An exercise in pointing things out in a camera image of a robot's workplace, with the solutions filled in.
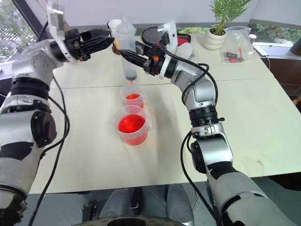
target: window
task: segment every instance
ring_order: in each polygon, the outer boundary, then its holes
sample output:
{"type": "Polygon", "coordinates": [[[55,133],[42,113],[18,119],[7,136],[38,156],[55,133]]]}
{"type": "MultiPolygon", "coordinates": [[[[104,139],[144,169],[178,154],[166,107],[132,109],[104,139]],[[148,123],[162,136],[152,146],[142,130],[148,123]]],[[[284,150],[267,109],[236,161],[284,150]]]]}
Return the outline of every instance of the window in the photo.
{"type": "Polygon", "coordinates": [[[13,60],[37,37],[10,0],[0,0],[0,62],[13,60]]]}
{"type": "Polygon", "coordinates": [[[294,44],[301,38],[301,30],[298,29],[263,24],[249,24],[249,27],[252,28],[251,32],[257,35],[256,42],[294,44]]]}
{"type": "MultiPolygon", "coordinates": [[[[136,36],[142,35],[145,29],[146,28],[137,29],[136,36]]],[[[182,34],[206,33],[208,29],[209,27],[179,27],[177,28],[177,32],[182,34]]]]}

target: cup handle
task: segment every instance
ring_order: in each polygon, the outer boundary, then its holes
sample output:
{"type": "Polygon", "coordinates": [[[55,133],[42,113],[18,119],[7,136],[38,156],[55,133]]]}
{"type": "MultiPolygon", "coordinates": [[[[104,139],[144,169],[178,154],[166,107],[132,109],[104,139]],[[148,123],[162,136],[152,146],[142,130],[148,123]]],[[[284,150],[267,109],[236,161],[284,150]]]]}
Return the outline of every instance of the cup handle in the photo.
{"type": "Polygon", "coordinates": [[[114,117],[113,118],[110,118],[109,122],[116,127],[116,122],[115,122],[115,119],[114,117]]]}
{"type": "Polygon", "coordinates": [[[146,116],[146,127],[148,131],[153,130],[156,127],[155,116],[146,116]]]}
{"type": "Polygon", "coordinates": [[[143,98],[143,103],[148,103],[149,98],[147,97],[147,95],[143,94],[142,98],[143,98]]]}

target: black cable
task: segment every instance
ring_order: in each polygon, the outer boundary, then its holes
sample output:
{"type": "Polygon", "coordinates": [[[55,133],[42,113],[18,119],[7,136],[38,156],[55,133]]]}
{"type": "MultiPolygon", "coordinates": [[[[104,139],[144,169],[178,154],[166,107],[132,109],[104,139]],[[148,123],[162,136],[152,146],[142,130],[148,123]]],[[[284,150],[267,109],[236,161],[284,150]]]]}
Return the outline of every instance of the black cable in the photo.
{"type": "Polygon", "coordinates": [[[174,58],[174,59],[177,59],[177,60],[180,60],[182,62],[185,62],[189,65],[192,65],[192,66],[195,66],[196,68],[200,69],[203,74],[201,74],[197,79],[195,79],[191,84],[189,84],[185,90],[183,91],[182,93],[182,103],[185,105],[185,95],[186,95],[186,92],[192,87],[194,86],[198,81],[200,81],[206,74],[209,76],[209,78],[212,80],[212,83],[214,85],[214,89],[215,89],[215,105],[217,104],[217,99],[218,99],[218,88],[217,88],[217,85],[216,85],[216,82],[214,80],[214,78],[212,77],[212,75],[208,72],[209,71],[209,65],[208,64],[196,64],[190,60],[187,60],[187,59],[184,59],[182,57],[179,57],[171,52],[169,52],[162,41],[160,41],[160,46],[161,46],[161,49],[163,50],[163,52],[167,55],[169,55],[170,57],[174,58]]]}
{"type": "Polygon", "coordinates": [[[84,50],[85,53],[89,53],[91,50],[94,49],[94,47],[95,47],[96,45],[98,45],[99,43],[105,41],[106,39],[108,39],[108,37],[104,37],[104,38],[98,40],[97,43],[95,43],[94,45],[92,45],[88,50],[84,50]]]}
{"type": "Polygon", "coordinates": [[[186,142],[187,149],[188,149],[188,151],[189,151],[190,153],[191,153],[191,149],[190,149],[190,147],[189,147],[189,141],[190,141],[191,135],[192,135],[192,134],[190,134],[190,136],[187,138],[187,142],[186,142]]]}
{"type": "Polygon", "coordinates": [[[210,212],[211,216],[215,219],[216,223],[221,226],[222,225],[222,220],[219,216],[217,216],[213,209],[209,206],[209,204],[207,203],[206,199],[203,197],[202,193],[199,191],[198,187],[193,183],[193,181],[191,180],[191,178],[189,177],[189,175],[187,174],[187,171],[185,169],[184,166],[184,161],[183,161],[183,148],[185,145],[185,141],[191,137],[191,131],[189,131],[189,133],[186,135],[186,137],[184,138],[182,145],[181,145],[181,166],[182,166],[182,170],[184,175],[186,176],[187,180],[189,181],[189,183],[191,184],[191,186],[194,188],[194,190],[197,192],[197,194],[199,195],[200,199],[202,200],[202,202],[204,203],[204,205],[206,206],[206,208],[208,209],[208,211],[210,212]]]}
{"type": "Polygon", "coordinates": [[[48,26],[48,21],[46,21],[45,25],[43,26],[42,30],[40,31],[37,42],[41,41],[42,36],[45,33],[47,26],[48,26]]]}
{"type": "Polygon", "coordinates": [[[209,72],[207,72],[207,75],[211,79],[211,81],[212,81],[212,83],[214,85],[214,89],[215,89],[215,105],[217,105],[217,100],[218,100],[218,88],[217,88],[217,84],[216,84],[216,81],[215,81],[214,77],[209,72]]]}
{"type": "MultiPolygon", "coordinates": [[[[66,118],[67,122],[69,123],[69,118],[68,118],[66,112],[63,110],[63,108],[53,98],[49,97],[49,99],[61,110],[61,112],[65,115],[65,118],[66,118]]],[[[67,130],[67,133],[64,134],[64,138],[68,135],[68,132],[69,132],[69,127],[68,127],[68,130],[67,130]]],[[[55,174],[55,170],[56,170],[56,167],[57,167],[57,164],[58,164],[58,160],[60,158],[61,150],[62,150],[62,147],[63,147],[63,144],[64,144],[64,138],[62,139],[63,141],[61,142],[61,145],[60,145],[60,147],[59,147],[59,149],[57,151],[56,159],[55,159],[55,163],[54,163],[53,168],[52,168],[51,175],[50,175],[50,177],[48,179],[48,182],[46,183],[46,185],[45,185],[45,187],[44,187],[44,189],[43,189],[43,191],[42,191],[42,193],[41,193],[41,195],[39,197],[36,209],[32,213],[32,216],[30,218],[28,226],[32,226],[33,221],[34,221],[34,219],[35,219],[35,217],[37,215],[38,209],[39,209],[39,207],[41,205],[41,202],[42,202],[42,200],[44,198],[44,195],[45,195],[45,193],[46,193],[46,191],[47,191],[47,189],[48,189],[48,187],[49,187],[49,185],[50,185],[50,183],[51,183],[51,181],[53,179],[53,176],[55,174]]]]}
{"type": "Polygon", "coordinates": [[[56,144],[54,144],[54,145],[48,147],[47,149],[45,149],[43,151],[42,155],[41,155],[41,158],[42,158],[48,150],[50,150],[50,149],[52,149],[52,148],[54,148],[54,147],[56,147],[56,146],[58,146],[60,144],[60,147],[59,147],[59,149],[57,151],[57,154],[56,154],[56,159],[55,159],[55,163],[53,165],[53,169],[52,169],[51,175],[50,175],[50,177],[48,179],[48,182],[46,183],[46,185],[45,185],[45,187],[44,187],[44,189],[43,189],[43,191],[42,191],[42,193],[41,193],[41,195],[40,195],[40,197],[38,199],[36,209],[32,213],[32,216],[30,218],[28,226],[32,226],[32,224],[34,222],[34,219],[35,219],[35,217],[37,215],[37,212],[38,212],[39,207],[41,205],[41,202],[42,202],[42,200],[44,198],[44,195],[45,195],[45,193],[46,193],[46,191],[47,191],[47,189],[48,189],[48,187],[49,187],[49,185],[50,185],[50,183],[51,183],[51,181],[53,179],[53,176],[55,174],[55,170],[56,170],[56,167],[57,167],[57,164],[58,164],[58,160],[59,160],[59,157],[60,157],[60,154],[61,154],[61,150],[62,150],[64,141],[65,141],[65,138],[68,136],[69,131],[70,131],[70,121],[69,121],[69,118],[68,118],[68,115],[67,115],[67,111],[66,111],[66,104],[65,104],[65,98],[64,98],[64,95],[63,95],[63,91],[62,91],[60,85],[58,84],[56,78],[53,77],[53,79],[54,79],[56,85],[58,86],[58,88],[60,90],[62,101],[63,101],[63,108],[52,97],[49,97],[49,100],[51,100],[60,109],[60,111],[64,114],[64,118],[65,118],[64,119],[64,135],[63,135],[63,138],[60,141],[58,141],[56,144]]]}
{"type": "MultiPolygon", "coordinates": [[[[67,114],[67,111],[66,111],[66,104],[65,104],[65,98],[64,98],[64,94],[63,94],[62,88],[61,88],[60,85],[58,84],[58,82],[57,82],[55,76],[53,76],[53,80],[55,81],[55,83],[56,83],[58,89],[60,90],[61,97],[62,97],[62,102],[63,102],[63,110],[64,110],[64,112],[67,114]]],[[[41,155],[41,158],[45,155],[45,153],[46,153],[47,151],[49,151],[50,149],[52,149],[52,148],[58,146],[59,144],[61,144],[61,143],[65,140],[65,138],[67,137],[67,135],[68,135],[68,133],[69,133],[69,129],[70,129],[69,127],[70,127],[69,119],[67,119],[67,118],[65,117],[64,136],[63,136],[63,138],[60,139],[58,142],[56,142],[54,145],[51,145],[50,147],[46,148],[46,149],[43,151],[43,154],[41,155]]]]}

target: small plastic cup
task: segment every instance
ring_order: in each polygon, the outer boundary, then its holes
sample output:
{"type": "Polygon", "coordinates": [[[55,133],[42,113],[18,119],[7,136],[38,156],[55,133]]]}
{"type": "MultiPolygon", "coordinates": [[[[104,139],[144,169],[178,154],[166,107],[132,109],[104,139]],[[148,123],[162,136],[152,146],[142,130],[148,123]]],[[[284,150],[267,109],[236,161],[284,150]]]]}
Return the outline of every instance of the small plastic cup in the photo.
{"type": "Polygon", "coordinates": [[[141,86],[125,85],[121,88],[120,93],[125,105],[136,105],[141,108],[144,107],[143,99],[146,99],[146,96],[143,95],[143,90],[141,86]]]}
{"type": "Polygon", "coordinates": [[[139,145],[147,137],[146,114],[139,106],[127,105],[120,108],[110,122],[129,145],[139,145]]]}
{"type": "Polygon", "coordinates": [[[119,46],[119,40],[117,39],[116,37],[116,31],[117,31],[117,28],[121,25],[122,23],[122,20],[119,20],[119,19],[115,19],[115,20],[110,20],[107,25],[111,31],[111,34],[112,36],[115,38],[114,39],[114,43],[113,45],[117,48],[117,49],[120,49],[120,46],[119,46]]]}

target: gray floor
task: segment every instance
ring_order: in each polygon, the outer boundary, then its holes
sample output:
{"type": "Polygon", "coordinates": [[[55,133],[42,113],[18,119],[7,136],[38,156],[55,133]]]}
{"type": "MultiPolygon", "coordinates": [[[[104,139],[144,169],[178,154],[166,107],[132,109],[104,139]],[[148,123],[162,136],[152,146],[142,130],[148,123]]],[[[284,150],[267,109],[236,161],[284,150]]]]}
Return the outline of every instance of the gray floor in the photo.
{"type": "MultiPolygon", "coordinates": [[[[269,178],[254,178],[254,182],[272,199],[276,205],[297,225],[301,225],[301,192],[284,189],[269,178]]],[[[207,201],[206,183],[197,183],[207,201]]],[[[183,184],[193,209],[196,226],[215,226],[215,221],[196,196],[189,184],[183,184]]],[[[84,203],[94,199],[98,201],[100,211],[113,190],[92,191],[89,194],[47,194],[40,206],[34,226],[70,226],[81,222],[80,208],[84,203]]],[[[165,186],[143,187],[142,215],[165,217],[165,186]]],[[[28,210],[18,226],[25,226],[38,200],[38,195],[29,195],[28,210]]]]}

